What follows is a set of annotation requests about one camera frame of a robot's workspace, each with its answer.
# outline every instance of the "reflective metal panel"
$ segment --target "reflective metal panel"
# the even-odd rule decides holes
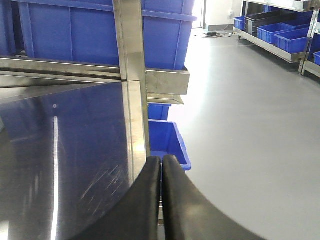
[[[9,240],[68,239],[130,187],[122,84],[61,87],[0,96],[0,223]]]

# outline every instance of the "gray epoxy floor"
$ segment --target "gray epoxy floor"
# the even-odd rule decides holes
[[[320,84],[238,37],[194,30],[184,106],[187,173],[220,210],[268,240],[320,239]]]

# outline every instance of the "white wall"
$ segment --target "white wall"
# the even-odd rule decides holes
[[[234,17],[240,16],[241,5],[242,0],[206,0],[205,25],[234,24],[228,14],[233,11]]]

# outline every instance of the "stainless steel frame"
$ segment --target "stainless steel frame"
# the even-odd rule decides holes
[[[309,39],[308,46],[307,46],[304,59],[300,63],[299,72],[302,75],[304,75],[305,72],[307,71],[320,78],[320,66],[309,60],[310,50],[313,44],[314,36],[315,34],[320,33],[320,24],[318,23],[318,19],[319,19],[319,5],[317,10],[313,11],[312,22],[308,32],[308,39]]]
[[[157,93],[148,93],[148,102],[149,103],[159,103],[159,104],[178,104],[183,105],[184,101],[180,95],[172,94],[157,94]]]
[[[140,0],[113,0],[123,101],[125,108],[129,169],[133,183],[150,156],[148,98],[142,7]]]
[[[186,95],[189,80],[187,69],[146,69],[146,84],[150,94]],[[122,80],[117,66],[0,58],[0,88],[119,81]]]
[[[237,28],[233,28],[233,31],[240,37],[247,39],[248,41],[258,45],[259,47],[269,51],[272,54],[286,60],[289,63],[295,63],[300,61],[299,72],[304,75],[305,71],[310,72],[318,77],[320,77],[320,66],[309,61],[310,50],[313,44],[313,39],[315,34],[320,34],[320,23],[319,19],[319,9],[320,0],[245,0],[242,1],[241,15],[246,15],[248,11],[248,3],[262,4],[273,6],[281,9],[292,10],[296,12],[308,12],[313,11],[309,32],[308,32],[308,43],[304,52],[290,54],[288,52],[282,51],[281,49],[268,44],[257,37],[254,37],[244,31]]]
[[[250,41],[251,43],[267,50],[268,52],[278,56],[279,58],[282,58],[283,60],[286,60],[288,63],[296,63],[296,62],[300,62],[301,59],[304,58],[305,53],[304,52],[300,52],[300,53],[295,53],[295,54],[290,54],[274,45],[271,45],[255,36],[252,36],[244,31],[241,31],[237,28],[233,28],[233,31],[239,36],[242,37],[248,41]]]

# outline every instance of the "black crate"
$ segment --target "black crate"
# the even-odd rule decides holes
[[[295,19],[297,14],[290,11],[271,11],[266,13],[259,13],[245,17],[245,32],[252,36],[258,36],[258,27],[278,24],[285,21]]]

